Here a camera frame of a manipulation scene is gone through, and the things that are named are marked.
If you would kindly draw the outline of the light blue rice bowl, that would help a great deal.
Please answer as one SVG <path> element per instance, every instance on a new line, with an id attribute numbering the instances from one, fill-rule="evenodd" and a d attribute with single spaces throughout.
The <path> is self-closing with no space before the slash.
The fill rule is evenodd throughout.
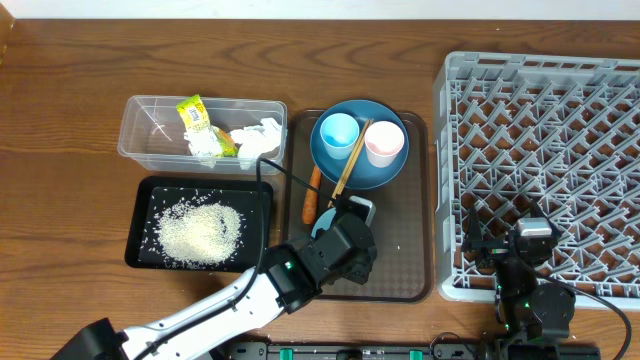
<path id="1" fill-rule="evenodd" d="M 311 231 L 311 237 L 316 238 L 320 231 L 326 231 L 327 229 L 329 229 L 331 227 L 331 224 L 335 215 L 336 215 L 335 208 L 329 208 L 327 211 L 325 211 L 315 222 Z"/>

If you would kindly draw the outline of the orange carrot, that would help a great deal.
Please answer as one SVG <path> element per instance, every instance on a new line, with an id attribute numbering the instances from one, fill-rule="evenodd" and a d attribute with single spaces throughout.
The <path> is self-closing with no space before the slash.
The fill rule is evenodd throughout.
<path id="1" fill-rule="evenodd" d="M 313 168 L 313 172 L 312 172 L 309 184 L 312 187 L 319 189 L 321 184 L 321 179 L 322 179 L 321 171 L 317 166 L 315 166 Z M 316 219 L 317 207 L 318 207 L 318 193 L 315 192 L 314 190 L 308 189 L 305 194 L 303 211 L 302 211 L 302 222 L 304 224 L 311 225 L 314 223 Z"/>

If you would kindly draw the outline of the white napkin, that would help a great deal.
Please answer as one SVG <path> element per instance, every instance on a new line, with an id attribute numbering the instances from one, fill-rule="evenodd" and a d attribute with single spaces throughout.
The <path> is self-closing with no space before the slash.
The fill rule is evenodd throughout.
<path id="1" fill-rule="evenodd" d="M 281 135 L 282 125 L 274 118 L 262 118 L 259 125 L 232 130 L 230 136 L 238 145 L 240 168 L 248 170 L 260 155 L 276 150 L 280 146 Z"/>

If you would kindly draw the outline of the yellow green snack wrapper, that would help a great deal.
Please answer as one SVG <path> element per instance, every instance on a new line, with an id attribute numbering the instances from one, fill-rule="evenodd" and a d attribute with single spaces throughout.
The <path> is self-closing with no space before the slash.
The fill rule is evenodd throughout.
<path id="1" fill-rule="evenodd" d="M 211 123 L 203 101 L 199 95 L 191 96 L 176 106 L 184 125 L 184 139 L 188 144 L 207 148 L 215 157 L 235 157 L 236 144 L 229 134 Z"/>

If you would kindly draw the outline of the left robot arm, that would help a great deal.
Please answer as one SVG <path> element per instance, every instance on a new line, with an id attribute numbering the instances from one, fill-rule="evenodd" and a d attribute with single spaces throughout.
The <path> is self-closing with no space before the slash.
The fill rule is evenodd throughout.
<path id="1" fill-rule="evenodd" d="M 365 284 L 377 257 L 370 229 L 376 207 L 358 196 L 335 202 L 314 237 L 265 250 L 232 284 L 164 319 L 121 332 L 108 319 L 87 325 L 57 359 L 196 359 L 226 341 L 292 314 L 326 284 Z"/>

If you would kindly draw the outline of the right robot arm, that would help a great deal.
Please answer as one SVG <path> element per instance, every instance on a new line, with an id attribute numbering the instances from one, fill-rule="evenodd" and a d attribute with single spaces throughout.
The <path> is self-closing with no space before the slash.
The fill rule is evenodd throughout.
<path id="1" fill-rule="evenodd" d="M 569 335 L 575 313 L 573 291 L 553 283 L 538 282 L 535 268 L 553 255 L 558 228 L 537 204 L 514 227 L 494 240 L 484 238 L 477 211 L 468 211 L 462 251 L 474 256 L 478 269 L 496 275 L 496 319 L 504 336 L 479 344 L 477 359 L 558 359 L 558 342 Z"/>

